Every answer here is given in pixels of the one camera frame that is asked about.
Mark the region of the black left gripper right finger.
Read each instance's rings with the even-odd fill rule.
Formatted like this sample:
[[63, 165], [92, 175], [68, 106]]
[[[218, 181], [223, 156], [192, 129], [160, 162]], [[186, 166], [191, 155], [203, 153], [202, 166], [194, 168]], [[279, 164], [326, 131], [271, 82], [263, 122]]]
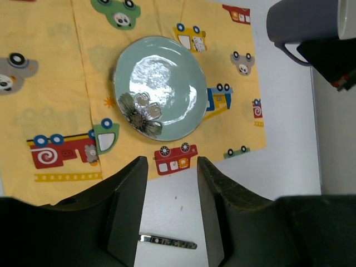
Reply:
[[354, 266], [355, 196], [268, 200], [197, 160], [210, 266]]

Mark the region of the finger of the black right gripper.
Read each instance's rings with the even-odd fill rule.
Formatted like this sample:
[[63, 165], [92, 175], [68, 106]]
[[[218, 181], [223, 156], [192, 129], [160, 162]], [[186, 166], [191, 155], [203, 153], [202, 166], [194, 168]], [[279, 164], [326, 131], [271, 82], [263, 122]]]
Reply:
[[305, 41], [297, 51], [337, 91], [355, 86], [355, 39]]

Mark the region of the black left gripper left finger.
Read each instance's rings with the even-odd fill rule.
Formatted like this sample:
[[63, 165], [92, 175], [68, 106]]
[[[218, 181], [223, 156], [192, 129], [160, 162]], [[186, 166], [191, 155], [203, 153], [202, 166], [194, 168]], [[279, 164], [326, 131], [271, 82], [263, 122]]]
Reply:
[[139, 156], [55, 205], [1, 198], [2, 266], [133, 266], [148, 175]]

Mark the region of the silver spoon patterned handle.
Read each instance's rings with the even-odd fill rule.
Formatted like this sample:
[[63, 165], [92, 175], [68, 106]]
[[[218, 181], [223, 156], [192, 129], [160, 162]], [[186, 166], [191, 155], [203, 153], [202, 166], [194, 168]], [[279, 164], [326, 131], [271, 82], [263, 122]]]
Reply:
[[138, 241], [143, 243], [173, 246], [176, 248], [184, 248], [184, 249], [191, 249], [191, 250], [197, 249], [197, 244], [195, 242], [173, 239], [164, 236], [139, 234]]

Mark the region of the purple ceramic mug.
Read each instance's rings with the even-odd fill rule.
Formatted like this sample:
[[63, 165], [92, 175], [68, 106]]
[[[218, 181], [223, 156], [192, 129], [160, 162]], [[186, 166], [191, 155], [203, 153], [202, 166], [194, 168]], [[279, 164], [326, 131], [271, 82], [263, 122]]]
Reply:
[[268, 10], [266, 30], [270, 41], [294, 62], [309, 63], [295, 57], [287, 43], [338, 38], [355, 38], [355, 0], [283, 0]]

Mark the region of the yellow car-print cloth placemat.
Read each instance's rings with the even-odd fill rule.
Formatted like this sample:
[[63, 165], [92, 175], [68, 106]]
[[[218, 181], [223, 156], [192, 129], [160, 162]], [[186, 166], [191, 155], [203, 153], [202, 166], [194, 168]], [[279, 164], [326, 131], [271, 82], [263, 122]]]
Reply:
[[[173, 39], [205, 75], [207, 107], [175, 141], [136, 131], [112, 73], [148, 36]], [[148, 177], [187, 174], [199, 156], [235, 158], [266, 145], [250, 11], [209, 1], [2, 1], [1, 182], [7, 196], [56, 203], [138, 156]]]

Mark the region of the green floral ceramic plate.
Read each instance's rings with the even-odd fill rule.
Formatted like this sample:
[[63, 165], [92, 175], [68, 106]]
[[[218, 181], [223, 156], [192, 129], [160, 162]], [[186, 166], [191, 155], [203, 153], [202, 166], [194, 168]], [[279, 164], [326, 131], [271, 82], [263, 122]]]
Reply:
[[112, 83], [123, 117], [150, 139], [182, 139], [204, 118], [205, 75], [194, 55], [173, 39], [148, 36], [127, 46]]

